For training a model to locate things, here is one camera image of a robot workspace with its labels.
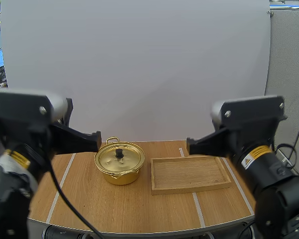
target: yellow warning label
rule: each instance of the yellow warning label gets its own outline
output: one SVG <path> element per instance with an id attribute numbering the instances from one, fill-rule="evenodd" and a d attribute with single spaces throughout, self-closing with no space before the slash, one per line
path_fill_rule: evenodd
<path id="1" fill-rule="evenodd" d="M 271 149 L 266 146 L 266 145 L 262 145 L 259 146 L 255 149 L 253 149 L 249 154 L 254 158 L 257 159 L 258 157 L 260 157 L 261 155 L 264 155 L 265 153 L 271 153 Z"/>
<path id="2" fill-rule="evenodd" d="M 24 157 L 22 154 L 19 154 L 18 152 L 13 151 L 11 153 L 10 149 L 7 149 L 5 152 L 5 154 L 10 154 L 10 156 L 18 163 L 20 164 L 23 168 L 28 169 L 29 165 L 30 165 L 30 161 Z"/>
<path id="3" fill-rule="evenodd" d="M 271 152 L 272 151 L 268 146 L 259 146 L 246 155 L 246 157 L 241 161 L 241 165 L 247 169 L 258 157 Z"/>

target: white backdrop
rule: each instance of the white backdrop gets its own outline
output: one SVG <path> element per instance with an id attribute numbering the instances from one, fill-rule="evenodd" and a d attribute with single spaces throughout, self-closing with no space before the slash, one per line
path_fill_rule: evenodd
<path id="1" fill-rule="evenodd" d="M 71 97 L 70 126 L 103 139 L 213 131 L 214 101 L 263 95 L 268 0 L 2 1 L 9 87 Z"/>

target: wooden table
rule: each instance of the wooden table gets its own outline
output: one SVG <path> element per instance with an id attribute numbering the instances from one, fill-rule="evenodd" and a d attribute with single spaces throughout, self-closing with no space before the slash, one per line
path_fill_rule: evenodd
<path id="1" fill-rule="evenodd" d="M 222 163 L 232 181 L 229 188 L 153 196 L 150 159 L 187 156 L 185 142 L 135 144 L 144 150 L 146 160 L 139 179 L 125 186 L 105 181 L 94 163 L 95 153 L 58 155 L 53 159 L 53 167 L 59 182 L 63 181 L 61 185 L 65 195 L 98 230 L 114 233 L 174 232 L 225 223 L 253 214 L 255 201 L 226 159 L 222 159 Z M 47 173 L 32 200 L 29 218 L 87 230 L 57 195 Z"/>

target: gold pot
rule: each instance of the gold pot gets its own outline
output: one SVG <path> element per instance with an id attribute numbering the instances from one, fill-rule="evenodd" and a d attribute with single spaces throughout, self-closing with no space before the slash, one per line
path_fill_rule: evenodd
<path id="1" fill-rule="evenodd" d="M 109 142 L 112 139 L 116 139 L 117 142 Z M 95 155 L 94 161 L 108 182 L 126 185 L 137 180 L 144 160 L 144 151 L 136 144 L 120 142 L 117 137 L 109 137 L 106 145 Z"/>

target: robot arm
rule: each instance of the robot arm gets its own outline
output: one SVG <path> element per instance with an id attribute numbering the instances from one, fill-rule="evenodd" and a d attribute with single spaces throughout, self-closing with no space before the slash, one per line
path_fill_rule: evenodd
<path id="1" fill-rule="evenodd" d="M 27 238 L 30 201 L 55 154 L 97 152 L 101 133 L 68 127 L 70 99 L 0 90 L 0 239 Z"/>
<path id="2" fill-rule="evenodd" d="M 299 175 L 269 146 L 284 116 L 277 96 L 216 103 L 215 132 L 187 139 L 189 154 L 228 156 L 256 199 L 255 224 L 265 239 L 299 239 Z"/>

